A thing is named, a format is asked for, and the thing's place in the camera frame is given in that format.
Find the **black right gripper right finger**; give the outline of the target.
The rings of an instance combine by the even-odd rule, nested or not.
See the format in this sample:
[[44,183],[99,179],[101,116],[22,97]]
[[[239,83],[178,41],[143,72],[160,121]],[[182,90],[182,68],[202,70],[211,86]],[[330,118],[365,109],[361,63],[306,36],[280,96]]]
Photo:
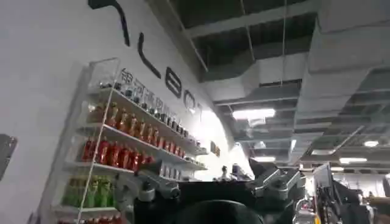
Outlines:
[[271,197],[277,200],[305,195],[306,176],[296,168],[279,168],[272,162],[259,162],[249,158],[249,165],[255,179],[247,182],[247,189],[255,197]]

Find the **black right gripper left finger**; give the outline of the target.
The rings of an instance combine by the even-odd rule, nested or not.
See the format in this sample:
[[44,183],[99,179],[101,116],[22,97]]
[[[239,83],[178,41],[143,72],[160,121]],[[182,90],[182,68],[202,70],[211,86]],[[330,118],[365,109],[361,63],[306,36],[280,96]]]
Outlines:
[[117,174],[114,179],[115,208],[125,213],[134,206],[135,200],[152,202],[157,193],[168,200],[177,198],[180,195],[179,185],[160,176],[162,165],[162,160],[157,160],[142,164],[133,174]]

